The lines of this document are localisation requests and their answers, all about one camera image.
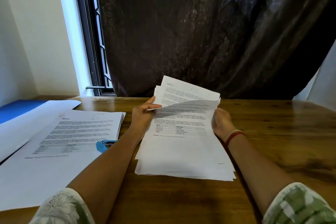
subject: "green floral sleeve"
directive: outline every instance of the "green floral sleeve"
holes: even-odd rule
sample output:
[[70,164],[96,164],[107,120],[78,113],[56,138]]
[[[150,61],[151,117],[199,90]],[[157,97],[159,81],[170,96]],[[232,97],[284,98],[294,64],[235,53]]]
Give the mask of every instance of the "green floral sleeve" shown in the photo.
[[40,206],[30,224],[95,224],[95,222],[77,191],[65,188]]
[[264,224],[336,223],[336,212],[315,191],[302,183],[292,183],[275,197],[265,213]]

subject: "wood grain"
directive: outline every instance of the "wood grain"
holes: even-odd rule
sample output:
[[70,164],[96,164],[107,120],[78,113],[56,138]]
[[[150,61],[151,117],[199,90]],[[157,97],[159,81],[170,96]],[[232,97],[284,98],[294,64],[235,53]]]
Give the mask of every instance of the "wood grain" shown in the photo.
[[[46,97],[40,99],[65,99]],[[84,111],[127,112],[146,98],[74,97]],[[336,208],[336,113],[309,102],[276,100],[222,100],[233,123],[254,146],[296,181],[321,194]],[[143,176],[128,167],[109,223],[259,223],[239,171],[234,182]],[[0,223],[26,224],[37,208],[0,212]]]

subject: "blue folder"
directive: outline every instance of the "blue folder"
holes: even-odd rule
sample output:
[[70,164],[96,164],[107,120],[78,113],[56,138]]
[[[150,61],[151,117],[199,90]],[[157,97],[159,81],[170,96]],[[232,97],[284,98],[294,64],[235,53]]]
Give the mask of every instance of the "blue folder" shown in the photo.
[[0,124],[33,110],[47,100],[16,100],[0,107]]

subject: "right arm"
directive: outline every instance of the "right arm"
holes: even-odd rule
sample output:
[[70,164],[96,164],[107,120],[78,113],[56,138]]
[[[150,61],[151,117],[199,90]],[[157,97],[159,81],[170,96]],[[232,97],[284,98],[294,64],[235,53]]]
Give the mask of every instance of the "right arm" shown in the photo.
[[[225,143],[228,135],[236,128],[227,111],[217,108],[214,117],[213,130]],[[316,220],[318,218],[322,221],[336,222],[336,213],[329,208],[321,196],[303,184],[294,183],[294,180],[285,171],[256,150],[244,135],[235,136],[229,142],[228,150],[237,163],[260,212],[263,216],[267,212],[268,220],[282,223],[281,216],[283,215],[289,221],[297,218],[305,221],[310,218]],[[291,203],[295,201],[294,205],[288,203],[289,198]],[[301,211],[300,216],[296,215],[298,211]]]

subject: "curtain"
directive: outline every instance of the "curtain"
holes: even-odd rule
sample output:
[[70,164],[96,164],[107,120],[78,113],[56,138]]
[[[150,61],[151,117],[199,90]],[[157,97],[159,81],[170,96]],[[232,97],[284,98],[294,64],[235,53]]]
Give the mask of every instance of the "curtain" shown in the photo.
[[99,0],[113,88],[152,96],[168,75],[222,98],[292,99],[335,39],[333,1]]

